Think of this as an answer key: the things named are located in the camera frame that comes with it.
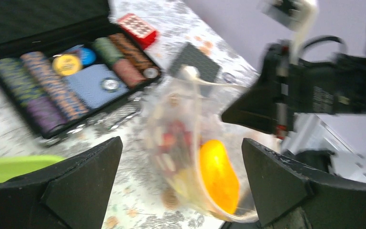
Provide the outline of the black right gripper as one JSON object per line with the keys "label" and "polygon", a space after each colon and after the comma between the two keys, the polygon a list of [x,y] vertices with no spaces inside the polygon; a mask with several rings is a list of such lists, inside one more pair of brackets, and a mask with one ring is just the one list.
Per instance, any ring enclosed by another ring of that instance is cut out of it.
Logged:
{"label": "black right gripper", "polygon": [[[302,56],[323,42],[337,42],[339,51],[330,62],[308,62]],[[366,58],[346,54],[346,44],[336,36],[308,41],[289,62],[288,40],[267,49],[263,84],[249,88],[221,114],[224,123],[274,134],[284,139],[293,131],[297,113],[366,115]]]}

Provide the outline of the clear zip top bag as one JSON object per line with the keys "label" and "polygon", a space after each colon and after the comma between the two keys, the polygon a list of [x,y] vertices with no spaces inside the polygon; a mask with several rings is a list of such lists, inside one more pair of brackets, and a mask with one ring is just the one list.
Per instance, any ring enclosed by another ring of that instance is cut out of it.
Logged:
{"label": "clear zip top bag", "polygon": [[[178,92],[169,81],[145,103],[147,112],[146,147],[153,164],[164,180],[175,191],[178,199],[186,206],[215,218],[240,223],[256,222],[258,215],[247,180],[242,157],[241,144],[247,131],[235,125],[223,124],[219,118],[220,101],[211,96],[221,92],[224,84],[204,82],[197,68],[183,65],[179,71],[192,86],[189,95]],[[182,121],[192,136],[192,152],[183,156],[162,153],[159,146],[169,122]],[[221,141],[227,151],[230,163],[239,184],[239,202],[234,214],[228,214],[218,207],[209,196],[202,179],[199,162],[200,147],[208,140]]]}

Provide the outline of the orange yellow mango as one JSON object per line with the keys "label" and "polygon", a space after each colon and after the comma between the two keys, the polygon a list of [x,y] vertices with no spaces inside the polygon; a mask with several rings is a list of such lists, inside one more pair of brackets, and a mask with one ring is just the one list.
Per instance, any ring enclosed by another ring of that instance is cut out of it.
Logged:
{"label": "orange yellow mango", "polygon": [[202,179],[214,203],[228,214],[234,214],[239,202],[240,184],[224,144],[208,140],[199,151]]}

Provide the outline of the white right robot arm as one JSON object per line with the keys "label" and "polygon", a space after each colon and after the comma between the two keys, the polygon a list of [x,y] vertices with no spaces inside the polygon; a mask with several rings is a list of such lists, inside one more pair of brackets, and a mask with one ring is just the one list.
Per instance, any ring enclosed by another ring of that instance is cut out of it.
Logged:
{"label": "white right robot arm", "polygon": [[366,183],[366,57],[336,36],[273,43],[257,82],[222,114],[283,140],[282,153]]}

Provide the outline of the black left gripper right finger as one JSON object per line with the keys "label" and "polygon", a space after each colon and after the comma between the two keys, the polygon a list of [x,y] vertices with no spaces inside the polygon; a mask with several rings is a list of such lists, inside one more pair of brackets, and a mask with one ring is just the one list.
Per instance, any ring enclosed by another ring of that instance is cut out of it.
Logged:
{"label": "black left gripper right finger", "polygon": [[244,165],[264,229],[366,229],[366,183],[334,176],[245,138]]}

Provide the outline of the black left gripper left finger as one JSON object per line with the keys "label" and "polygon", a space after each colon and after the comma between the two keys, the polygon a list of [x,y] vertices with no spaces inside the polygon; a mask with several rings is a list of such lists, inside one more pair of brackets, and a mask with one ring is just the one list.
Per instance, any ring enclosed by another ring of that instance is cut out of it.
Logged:
{"label": "black left gripper left finger", "polygon": [[120,137],[0,183],[0,229],[99,229],[122,154]]}

